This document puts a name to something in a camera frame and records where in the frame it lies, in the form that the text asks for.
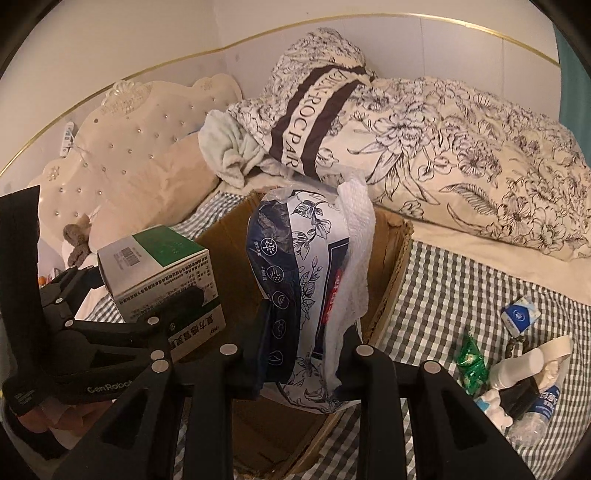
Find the tufted headboard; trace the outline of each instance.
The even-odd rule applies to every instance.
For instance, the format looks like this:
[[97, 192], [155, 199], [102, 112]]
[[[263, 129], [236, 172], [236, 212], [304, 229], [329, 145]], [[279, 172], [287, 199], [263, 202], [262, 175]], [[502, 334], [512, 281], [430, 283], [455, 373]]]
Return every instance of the tufted headboard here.
[[30, 183], [41, 186], [41, 238], [60, 252], [65, 225], [90, 215], [142, 162], [198, 130], [207, 112], [241, 99], [238, 84], [225, 74], [202, 78], [192, 87], [115, 83], [80, 126], [68, 155], [49, 162]]

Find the small white box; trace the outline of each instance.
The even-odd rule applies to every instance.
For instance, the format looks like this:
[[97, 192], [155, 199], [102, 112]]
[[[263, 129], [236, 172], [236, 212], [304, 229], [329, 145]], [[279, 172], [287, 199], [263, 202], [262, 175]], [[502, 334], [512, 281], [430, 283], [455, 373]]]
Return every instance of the small white box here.
[[511, 336], [517, 338], [525, 332], [541, 313], [528, 296], [521, 297], [503, 309], [501, 320]]
[[157, 226], [117, 240], [101, 248], [98, 259], [105, 286], [128, 323], [186, 288], [203, 290], [199, 318], [175, 324], [168, 339], [174, 361], [226, 326], [209, 251], [172, 229]]

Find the green snack packet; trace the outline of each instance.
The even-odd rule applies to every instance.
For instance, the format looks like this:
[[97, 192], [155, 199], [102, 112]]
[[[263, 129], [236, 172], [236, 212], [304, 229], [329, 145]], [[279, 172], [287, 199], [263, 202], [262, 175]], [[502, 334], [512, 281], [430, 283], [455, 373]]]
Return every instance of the green snack packet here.
[[488, 380], [488, 370], [484, 363], [484, 357], [480, 354], [470, 332], [464, 336], [464, 343], [456, 358], [456, 365], [462, 373], [464, 390], [468, 395], [473, 396]]

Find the pillowcase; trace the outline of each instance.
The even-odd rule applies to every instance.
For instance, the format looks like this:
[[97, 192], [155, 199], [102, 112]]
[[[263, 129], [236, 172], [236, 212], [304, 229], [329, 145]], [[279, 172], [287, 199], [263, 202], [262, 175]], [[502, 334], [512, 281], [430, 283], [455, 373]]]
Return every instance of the pillowcase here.
[[261, 98], [229, 112], [299, 173], [336, 185], [361, 170], [372, 200], [395, 212], [562, 260], [591, 256], [591, 173], [568, 129], [463, 82], [375, 79], [364, 65], [321, 28], [281, 56]]
[[92, 223], [92, 252], [155, 225], [184, 220], [217, 186], [199, 148], [188, 135], [136, 169], [104, 201]]

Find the red label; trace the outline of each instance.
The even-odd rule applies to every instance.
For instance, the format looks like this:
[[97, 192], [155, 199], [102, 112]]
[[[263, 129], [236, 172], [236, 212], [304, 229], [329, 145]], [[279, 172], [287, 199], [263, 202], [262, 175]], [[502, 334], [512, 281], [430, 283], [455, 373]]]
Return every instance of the red label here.
[[343, 271], [341, 269], [338, 269], [336, 271], [335, 284], [334, 284], [332, 290], [330, 291], [329, 301], [326, 304], [326, 308], [325, 308], [324, 313], [322, 315], [322, 325], [326, 325], [328, 323], [328, 321], [329, 321], [330, 311], [332, 310], [332, 304], [335, 301], [336, 292], [339, 289], [340, 278], [341, 278], [341, 275], [342, 274], [343, 274]]

